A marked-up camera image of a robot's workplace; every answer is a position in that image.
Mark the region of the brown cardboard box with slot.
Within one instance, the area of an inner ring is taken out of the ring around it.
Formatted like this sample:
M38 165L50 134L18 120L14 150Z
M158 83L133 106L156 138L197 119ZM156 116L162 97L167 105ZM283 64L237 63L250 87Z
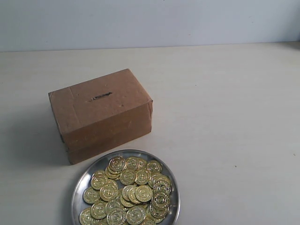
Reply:
M153 100L128 68L48 96L73 165L151 132Z

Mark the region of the gold coin upper right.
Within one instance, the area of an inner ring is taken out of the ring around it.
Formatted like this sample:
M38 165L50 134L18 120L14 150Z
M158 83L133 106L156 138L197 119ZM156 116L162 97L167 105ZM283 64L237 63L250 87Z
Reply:
M161 173L162 165L156 160L150 160L146 165L146 169L151 173Z

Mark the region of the gold coin top of pile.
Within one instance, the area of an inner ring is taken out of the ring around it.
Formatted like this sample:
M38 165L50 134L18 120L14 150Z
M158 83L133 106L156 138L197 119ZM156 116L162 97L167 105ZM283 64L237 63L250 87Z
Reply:
M109 162L109 168L116 172L120 173L126 166L126 161L123 157L116 156L113 157Z

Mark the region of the gold coin centre right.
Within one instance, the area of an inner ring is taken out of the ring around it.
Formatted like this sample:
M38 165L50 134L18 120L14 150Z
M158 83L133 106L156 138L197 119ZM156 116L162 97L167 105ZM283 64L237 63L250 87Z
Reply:
M137 185L145 185L150 181L151 173L146 169L139 169L136 171L135 182Z

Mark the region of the gold coin centre top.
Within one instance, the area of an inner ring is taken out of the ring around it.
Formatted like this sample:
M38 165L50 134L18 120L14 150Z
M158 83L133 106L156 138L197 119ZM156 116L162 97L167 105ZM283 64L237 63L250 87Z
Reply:
M120 174L120 182L127 186L132 185L136 180L136 172L134 170L125 169Z

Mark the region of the gold coin left upper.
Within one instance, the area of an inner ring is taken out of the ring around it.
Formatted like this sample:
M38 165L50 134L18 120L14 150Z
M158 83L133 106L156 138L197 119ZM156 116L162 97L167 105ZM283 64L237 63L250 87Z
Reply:
M108 181L108 177L104 174L94 175L91 178L91 187L95 190L100 190L102 186L104 186Z

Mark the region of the gold coin left middle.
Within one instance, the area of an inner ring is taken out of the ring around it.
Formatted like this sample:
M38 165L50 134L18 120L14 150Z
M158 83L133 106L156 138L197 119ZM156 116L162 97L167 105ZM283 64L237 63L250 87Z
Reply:
M113 184L105 184L99 191L102 200L108 202L118 195L118 188Z

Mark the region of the gold coin far left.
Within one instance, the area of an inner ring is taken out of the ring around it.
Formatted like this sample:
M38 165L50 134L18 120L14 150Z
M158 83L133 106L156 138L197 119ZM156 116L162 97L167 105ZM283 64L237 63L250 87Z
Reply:
M92 187L85 189L83 192L83 200L87 204L94 204L95 202L100 200L100 193L98 190L95 190Z

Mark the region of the gold coin bottom centre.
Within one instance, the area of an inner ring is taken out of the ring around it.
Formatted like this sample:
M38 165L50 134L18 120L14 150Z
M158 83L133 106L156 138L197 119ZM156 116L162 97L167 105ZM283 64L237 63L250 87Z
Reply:
M146 218L146 209L140 206L130 208L126 215L126 221L130 225L139 225Z

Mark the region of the round steel plate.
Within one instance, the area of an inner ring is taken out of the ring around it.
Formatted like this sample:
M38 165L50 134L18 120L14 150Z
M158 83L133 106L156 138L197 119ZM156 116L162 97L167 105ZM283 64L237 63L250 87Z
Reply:
M171 169L158 157L142 151L142 150L118 150L111 153L101 154L100 157L93 162L82 174L80 179L78 180L73 195L71 198L71 220L72 224L79 225L79 215L81 211L89 205L83 200L83 193L84 190L90 187L90 179L92 174L97 170L105 169L110 161L111 158L115 156L122 156L124 158L134 156L143 158L147 161L149 160L156 160L162 165L162 174L169 177L171 184L172 184L172 193L170 197L170 212L166 216L166 218L161 222L162 225L176 225L178 222L178 217L180 215L180 193L178 190L177 181Z

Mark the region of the gold coin lower left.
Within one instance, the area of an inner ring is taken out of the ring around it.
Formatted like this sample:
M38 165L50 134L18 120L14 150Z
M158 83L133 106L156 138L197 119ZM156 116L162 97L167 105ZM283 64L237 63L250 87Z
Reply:
M95 219L103 219L106 217L106 203L105 202L96 202L92 205L90 209L90 213Z

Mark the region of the gold coin bottom left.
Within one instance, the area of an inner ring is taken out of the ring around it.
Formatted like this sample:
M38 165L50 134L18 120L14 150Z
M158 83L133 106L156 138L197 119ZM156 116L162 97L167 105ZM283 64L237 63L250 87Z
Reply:
M79 215L79 222L81 225L91 225L92 224L92 216L90 213L91 207L85 208Z

